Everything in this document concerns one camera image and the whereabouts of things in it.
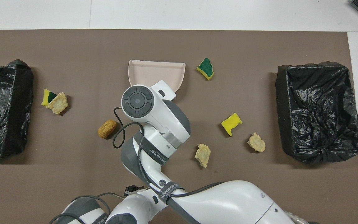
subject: brown table surface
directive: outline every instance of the brown table surface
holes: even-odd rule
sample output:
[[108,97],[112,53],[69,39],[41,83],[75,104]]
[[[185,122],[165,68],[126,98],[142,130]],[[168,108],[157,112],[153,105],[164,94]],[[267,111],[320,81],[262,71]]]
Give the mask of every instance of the brown table surface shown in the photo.
[[[195,69],[205,57],[215,72],[210,81]],[[358,156],[307,165],[286,155],[274,87],[279,65],[336,61],[351,69],[346,33],[0,30],[0,66],[15,59],[33,69],[34,104],[25,151],[0,160],[0,223],[47,223],[76,196],[143,185],[122,166],[111,140],[97,135],[105,120],[115,119],[131,59],[186,63],[174,102],[192,135],[162,171],[187,191],[247,180],[308,221],[358,223]],[[68,95],[62,116],[41,106],[44,88]],[[234,112],[243,124],[229,138],[220,122]],[[135,131],[130,127],[127,137]],[[247,144],[253,132],[266,151],[255,153]],[[206,169],[194,159],[199,143],[212,151]],[[120,201],[105,199],[111,207]],[[166,208],[150,223],[167,222],[185,220]]]

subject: white table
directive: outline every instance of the white table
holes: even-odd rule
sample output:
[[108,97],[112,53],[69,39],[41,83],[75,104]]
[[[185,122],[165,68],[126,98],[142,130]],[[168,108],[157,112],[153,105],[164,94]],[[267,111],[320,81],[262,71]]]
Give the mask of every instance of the white table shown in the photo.
[[358,12],[347,0],[0,0],[0,29],[345,31],[358,111]]

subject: circular gray button pad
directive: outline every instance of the circular gray button pad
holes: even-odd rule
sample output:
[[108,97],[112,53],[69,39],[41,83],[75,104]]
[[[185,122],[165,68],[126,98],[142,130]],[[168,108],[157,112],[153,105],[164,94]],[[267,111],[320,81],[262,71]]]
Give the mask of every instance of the circular gray button pad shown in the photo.
[[143,86],[132,86],[122,96],[122,109],[133,118],[146,116],[153,108],[152,92]]

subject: trash bag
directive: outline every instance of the trash bag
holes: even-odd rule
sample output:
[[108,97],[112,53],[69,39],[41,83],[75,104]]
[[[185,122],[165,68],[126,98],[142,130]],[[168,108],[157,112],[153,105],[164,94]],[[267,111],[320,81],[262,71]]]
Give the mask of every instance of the trash bag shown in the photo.
[[276,100],[285,153],[304,163],[358,155],[358,116],[348,68],[336,62],[279,66]]
[[21,153],[27,143],[33,79],[21,60],[0,67],[0,158]]

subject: black velcro strap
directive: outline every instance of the black velcro strap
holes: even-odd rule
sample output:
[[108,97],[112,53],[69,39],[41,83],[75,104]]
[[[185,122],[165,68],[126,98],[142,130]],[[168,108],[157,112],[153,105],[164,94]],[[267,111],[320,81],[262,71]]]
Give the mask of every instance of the black velcro strap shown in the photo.
[[138,143],[139,147],[142,148],[154,161],[161,165],[165,165],[168,161],[166,157],[160,150],[158,150],[151,142],[145,138],[140,132],[136,133],[134,136],[135,141]]
[[183,187],[179,186],[179,184],[175,182],[168,182],[164,185],[164,187],[159,191],[158,197],[162,202],[167,204],[168,198],[171,196],[172,192],[177,189],[183,189]]

